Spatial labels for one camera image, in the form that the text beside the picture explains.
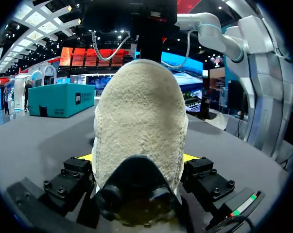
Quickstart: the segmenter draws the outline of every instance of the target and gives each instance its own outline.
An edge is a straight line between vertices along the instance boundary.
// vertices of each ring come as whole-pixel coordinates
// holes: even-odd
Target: green led light
[[[235,210],[235,211],[233,212],[233,215],[234,215],[234,216],[236,216],[236,215],[240,215],[240,212],[239,212],[238,210]]]

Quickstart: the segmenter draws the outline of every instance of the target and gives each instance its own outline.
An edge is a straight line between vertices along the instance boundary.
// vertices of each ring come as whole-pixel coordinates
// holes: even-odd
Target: yellow pad
[[[194,157],[194,156],[191,156],[191,155],[188,155],[188,154],[183,154],[184,155],[184,162],[187,162],[189,160],[192,160],[192,159],[199,159],[197,157]],[[85,155],[83,157],[79,157],[77,159],[86,159],[86,160],[89,160],[92,162],[92,154],[88,154],[88,155]]]

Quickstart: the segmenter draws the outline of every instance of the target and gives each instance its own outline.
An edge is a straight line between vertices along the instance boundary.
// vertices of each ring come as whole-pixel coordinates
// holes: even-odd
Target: teal booth
[[[30,88],[30,115],[68,118],[94,105],[94,90],[94,86],[73,83]]]

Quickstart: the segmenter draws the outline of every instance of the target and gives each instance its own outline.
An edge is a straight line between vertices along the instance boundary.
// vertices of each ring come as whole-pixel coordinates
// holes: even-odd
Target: gray table surface
[[[42,187],[66,159],[91,153],[93,120],[91,107],[68,119],[23,116],[0,126],[0,191],[24,177]],[[184,153],[212,160],[222,176],[236,182],[237,192],[248,186],[265,193],[250,216],[254,224],[270,210],[287,179],[287,172],[256,148],[192,116]],[[185,196],[199,232],[196,229],[205,227],[211,215],[202,211],[192,194]],[[248,227],[243,224],[239,230],[246,232]]]

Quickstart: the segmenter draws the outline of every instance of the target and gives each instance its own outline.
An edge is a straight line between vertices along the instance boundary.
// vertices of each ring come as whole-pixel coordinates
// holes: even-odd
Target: white robotic arm
[[[229,57],[233,62],[240,62],[244,57],[243,48],[230,36],[223,35],[220,20],[210,13],[177,14],[176,26],[181,31],[198,31],[199,43]]]

